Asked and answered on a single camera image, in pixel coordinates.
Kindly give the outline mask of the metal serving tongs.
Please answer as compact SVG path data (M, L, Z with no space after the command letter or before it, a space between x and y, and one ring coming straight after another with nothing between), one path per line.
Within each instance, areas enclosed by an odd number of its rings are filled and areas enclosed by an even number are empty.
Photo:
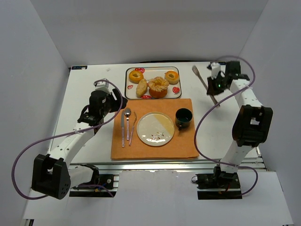
M199 70L198 68L193 65L192 66L192 71L194 72L194 74L199 78L199 80L201 81L202 85L204 86L204 88L207 90L208 89L208 86L206 85L205 81L203 80L203 78L201 77L200 73L199 73ZM214 96L210 95L210 98L212 100L212 102L216 105L218 104L218 101L215 99Z

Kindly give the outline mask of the pale glazed ring donut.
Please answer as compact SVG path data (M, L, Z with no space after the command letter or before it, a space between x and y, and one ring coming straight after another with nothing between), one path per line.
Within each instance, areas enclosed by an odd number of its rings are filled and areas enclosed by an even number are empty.
M177 72L175 71L167 71L165 73L165 79L170 83L170 84L177 84L180 80L180 76Z

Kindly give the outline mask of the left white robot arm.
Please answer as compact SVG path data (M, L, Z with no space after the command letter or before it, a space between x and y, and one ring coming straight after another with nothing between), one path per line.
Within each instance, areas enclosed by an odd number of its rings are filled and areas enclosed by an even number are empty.
M61 144L46 155L39 154L33 163L32 189L56 199L63 199L69 190L78 186L97 186L98 168L81 164L73 169L69 165L79 150L95 136L109 113L119 112L127 99L117 89L95 90L77 120L74 131Z

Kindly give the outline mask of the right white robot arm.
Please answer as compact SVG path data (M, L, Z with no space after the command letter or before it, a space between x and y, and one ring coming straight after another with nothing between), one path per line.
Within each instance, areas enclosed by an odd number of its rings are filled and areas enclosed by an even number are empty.
M239 61L228 61L222 71L219 63L207 66L211 76L207 78L207 94L216 96L229 90L235 94L239 112L232 128L233 142L221 159L221 172L234 174L245 156L267 139L273 110L264 107L251 89L248 75L241 73Z

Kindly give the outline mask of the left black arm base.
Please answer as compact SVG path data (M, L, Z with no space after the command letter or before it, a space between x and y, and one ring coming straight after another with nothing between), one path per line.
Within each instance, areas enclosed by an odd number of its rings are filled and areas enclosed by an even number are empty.
M75 166L68 172L71 179L70 197L113 198L117 193L118 175L102 173L90 164Z

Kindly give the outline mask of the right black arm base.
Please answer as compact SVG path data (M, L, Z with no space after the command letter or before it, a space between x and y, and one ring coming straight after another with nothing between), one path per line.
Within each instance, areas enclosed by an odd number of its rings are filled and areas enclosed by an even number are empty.
M191 182L197 185L199 200L242 199L238 174L221 171L220 166L213 173L196 174Z

